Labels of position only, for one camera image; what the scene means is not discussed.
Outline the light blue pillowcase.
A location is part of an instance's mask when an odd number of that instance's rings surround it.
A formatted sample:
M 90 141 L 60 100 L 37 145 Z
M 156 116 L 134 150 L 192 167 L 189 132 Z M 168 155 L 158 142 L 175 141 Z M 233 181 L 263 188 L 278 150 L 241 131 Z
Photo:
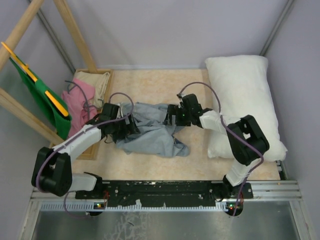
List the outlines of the light blue pillowcase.
M 165 103 L 136 102 L 132 114 L 140 133 L 117 140 L 116 148 L 127 154 L 140 153 L 166 158 L 187 157 L 190 154 L 189 147 L 174 136 L 183 127 L 164 125 L 168 106 Z

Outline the white pillow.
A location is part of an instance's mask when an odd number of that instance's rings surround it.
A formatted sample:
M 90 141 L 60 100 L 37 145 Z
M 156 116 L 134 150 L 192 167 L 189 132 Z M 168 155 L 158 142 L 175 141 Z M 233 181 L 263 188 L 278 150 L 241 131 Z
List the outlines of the white pillow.
M 270 148 L 265 161 L 283 161 L 287 148 L 280 140 L 270 87 L 267 81 L 268 59 L 258 65 L 258 55 L 210 57 L 205 60 L 213 95 L 213 109 L 223 118 L 242 118 L 251 115 L 267 138 Z

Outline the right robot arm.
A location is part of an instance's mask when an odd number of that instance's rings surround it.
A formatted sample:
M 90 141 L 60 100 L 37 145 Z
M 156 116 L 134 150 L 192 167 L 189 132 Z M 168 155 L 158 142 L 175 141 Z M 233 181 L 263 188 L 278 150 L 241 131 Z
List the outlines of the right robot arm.
M 219 199 L 237 197 L 251 171 L 264 161 L 264 153 L 270 149 L 262 129 L 252 115 L 223 118 L 211 108 L 202 108 L 195 94 L 178 97 L 180 103 L 168 105 L 163 123 L 179 127 L 194 125 L 226 135 L 234 161 L 214 193 Z

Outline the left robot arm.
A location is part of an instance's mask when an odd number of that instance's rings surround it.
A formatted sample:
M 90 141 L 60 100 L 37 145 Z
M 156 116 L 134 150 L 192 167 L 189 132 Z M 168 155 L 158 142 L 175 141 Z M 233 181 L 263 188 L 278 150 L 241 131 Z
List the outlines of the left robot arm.
M 72 162 L 106 136 L 126 130 L 126 120 L 133 123 L 133 110 L 132 103 L 130 111 L 123 117 L 118 117 L 121 107 L 106 103 L 102 111 L 72 137 L 52 148 L 42 147 L 36 156 L 31 177 L 32 186 L 42 193 L 51 193 L 58 197 L 78 191 L 86 191 L 95 199 L 101 197 L 104 186 L 98 183 L 99 176 L 93 173 L 73 173 Z

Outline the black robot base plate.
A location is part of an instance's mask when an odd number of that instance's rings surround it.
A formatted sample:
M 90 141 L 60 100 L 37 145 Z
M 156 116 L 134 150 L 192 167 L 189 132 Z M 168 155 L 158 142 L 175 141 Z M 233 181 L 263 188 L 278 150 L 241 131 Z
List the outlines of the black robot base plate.
M 92 191 L 80 190 L 77 200 L 106 200 L 108 207 L 131 207 L 140 201 L 143 207 L 214 207 L 216 201 L 254 197 L 252 186 L 231 187 L 222 181 L 99 181 Z

